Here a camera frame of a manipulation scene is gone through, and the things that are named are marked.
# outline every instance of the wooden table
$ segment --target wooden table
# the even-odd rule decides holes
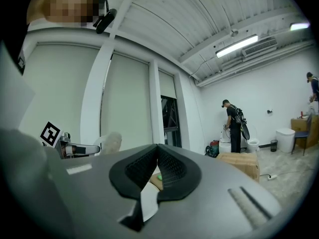
[[[294,131],[307,131],[307,119],[291,119],[291,129]],[[310,134],[307,138],[307,146],[309,148],[318,143],[319,140],[319,118],[318,115],[313,115],[311,122]],[[300,148],[305,147],[305,139],[297,139],[296,145]]]

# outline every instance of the blue chair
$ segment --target blue chair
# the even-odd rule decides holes
[[[295,141],[294,141],[294,147],[293,150],[291,151],[291,154],[293,154],[294,149],[295,149],[295,145],[296,145],[296,140],[297,139],[306,139],[305,140],[305,147],[304,147],[304,153],[303,156],[305,155],[305,150],[306,150],[306,146],[307,146],[307,138],[309,136],[310,133],[310,128],[311,128],[311,120],[312,120],[313,116],[309,115],[308,119],[307,119],[307,131],[299,131],[295,133]]]

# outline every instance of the white trash can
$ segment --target white trash can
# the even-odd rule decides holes
[[[278,149],[284,153],[291,153],[294,147],[295,131],[290,128],[276,130]]]

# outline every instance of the black trash can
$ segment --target black trash can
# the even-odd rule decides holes
[[[271,140],[271,142],[270,142],[270,151],[271,152],[277,151],[277,144],[278,144],[278,140]]]

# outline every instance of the fluorescent light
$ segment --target fluorescent light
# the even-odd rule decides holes
[[[310,26],[309,23],[294,23],[290,25],[290,31],[308,28]]]
[[[241,40],[239,42],[236,42],[236,43],[234,43],[234,44],[232,44],[232,45],[230,45],[230,46],[228,46],[226,48],[223,48],[223,49],[217,51],[216,52],[216,56],[218,58],[220,58],[220,57],[222,57],[222,56],[224,56],[224,55],[226,55],[226,54],[228,54],[230,52],[233,52],[234,50],[238,50],[238,49],[240,49],[242,47],[245,47],[245,46],[247,46],[249,44],[252,44],[254,42],[257,42],[257,41],[258,41],[258,35],[254,34],[254,35],[252,35],[250,37],[247,37],[247,38],[245,38],[245,39],[243,39],[243,40]]]

